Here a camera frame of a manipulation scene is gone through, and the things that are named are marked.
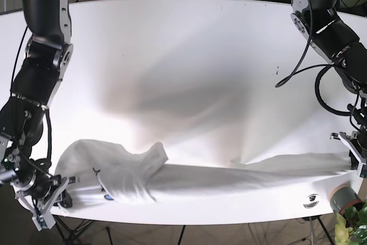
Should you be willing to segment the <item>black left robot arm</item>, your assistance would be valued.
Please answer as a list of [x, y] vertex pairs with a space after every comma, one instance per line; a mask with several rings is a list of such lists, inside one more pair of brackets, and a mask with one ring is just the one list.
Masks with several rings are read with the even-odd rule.
[[[347, 137], [352, 168], [357, 158], [366, 158], [366, 48], [358, 35], [341, 20], [337, 13], [338, 0], [291, 0], [292, 21], [327, 65], [315, 79], [315, 96], [328, 112], [349, 118], [356, 133]], [[356, 101], [346, 111], [328, 106], [321, 97], [321, 78], [334, 68], [344, 87], [356, 95]]]

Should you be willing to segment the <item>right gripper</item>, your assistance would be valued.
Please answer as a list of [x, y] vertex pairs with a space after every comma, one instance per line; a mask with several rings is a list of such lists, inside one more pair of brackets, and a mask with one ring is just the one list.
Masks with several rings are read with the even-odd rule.
[[15, 198], [32, 213], [32, 221], [38, 231], [51, 229], [56, 221], [51, 213], [60, 195], [69, 194], [67, 187], [78, 182], [78, 177], [52, 176], [52, 149], [44, 159], [24, 158], [14, 147], [1, 148], [1, 184], [12, 185]]

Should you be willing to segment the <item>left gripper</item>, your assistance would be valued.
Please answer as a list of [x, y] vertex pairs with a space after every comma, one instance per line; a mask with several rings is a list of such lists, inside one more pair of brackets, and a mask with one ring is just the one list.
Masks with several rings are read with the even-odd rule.
[[366, 130], [363, 126], [356, 132], [347, 135], [344, 132], [331, 133], [330, 139], [337, 139], [349, 149], [351, 168], [359, 168], [366, 159]]

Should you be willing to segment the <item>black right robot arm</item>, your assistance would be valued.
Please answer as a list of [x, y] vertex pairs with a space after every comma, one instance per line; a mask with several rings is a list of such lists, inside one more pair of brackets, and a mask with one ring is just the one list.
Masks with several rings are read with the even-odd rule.
[[69, 0], [22, 0], [22, 5], [32, 35], [1, 109], [1, 184], [14, 187], [16, 200], [32, 213], [41, 231], [56, 223], [52, 207], [72, 206], [67, 186], [77, 181], [49, 173], [52, 145], [45, 158], [31, 158], [42, 135], [52, 135], [49, 108], [72, 56], [72, 23]]

